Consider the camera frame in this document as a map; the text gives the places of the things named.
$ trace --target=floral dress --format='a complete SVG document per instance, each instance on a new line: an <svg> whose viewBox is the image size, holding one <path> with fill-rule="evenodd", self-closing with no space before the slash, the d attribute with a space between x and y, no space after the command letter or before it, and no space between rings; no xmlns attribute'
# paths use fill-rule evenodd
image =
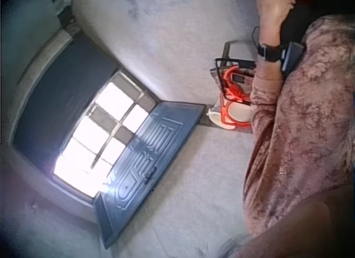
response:
<svg viewBox="0 0 355 258"><path fill-rule="evenodd" d="M255 147L244 184L253 235L302 200L353 183L354 20L315 21L307 52L285 81L253 81Z"/></svg>

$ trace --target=woman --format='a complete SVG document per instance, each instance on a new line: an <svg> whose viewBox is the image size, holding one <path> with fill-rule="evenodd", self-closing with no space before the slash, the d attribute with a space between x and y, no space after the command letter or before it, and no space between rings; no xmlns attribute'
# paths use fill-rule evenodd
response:
<svg viewBox="0 0 355 258"><path fill-rule="evenodd" d="M257 0L260 44L280 45L294 0ZM354 16L323 16L284 81L281 62L258 58L253 81L255 148L244 211L255 237L220 257L355 257Z"/></svg>

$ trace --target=open door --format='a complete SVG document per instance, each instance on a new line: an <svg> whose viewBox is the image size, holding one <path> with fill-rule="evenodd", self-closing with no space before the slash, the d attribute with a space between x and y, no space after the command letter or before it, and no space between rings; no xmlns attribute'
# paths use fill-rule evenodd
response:
<svg viewBox="0 0 355 258"><path fill-rule="evenodd" d="M108 175L94 206L108 248L186 142L204 106L162 102L147 117Z"/></svg>

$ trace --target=black watch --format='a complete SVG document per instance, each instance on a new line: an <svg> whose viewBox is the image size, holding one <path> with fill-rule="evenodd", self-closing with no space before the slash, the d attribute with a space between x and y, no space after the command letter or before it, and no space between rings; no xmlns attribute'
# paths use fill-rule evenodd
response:
<svg viewBox="0 0 355 258"><path fill-rule="evenodd" d="M259 44L257 47L258 54L266 61L276 62L283 60L285 56L285 50L283 46L270 46L266 44Z"/></svg>

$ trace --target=window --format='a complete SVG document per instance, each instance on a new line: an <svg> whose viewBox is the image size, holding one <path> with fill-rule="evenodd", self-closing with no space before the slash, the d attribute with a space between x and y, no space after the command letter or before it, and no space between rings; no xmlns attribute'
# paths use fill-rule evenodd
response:
<svg viewBox="0 0 355 258"><path fill-rule="evenodd" d="M95 197L155 104L129 77L118 72L74 129L54 174L85 195Z"/></svg>

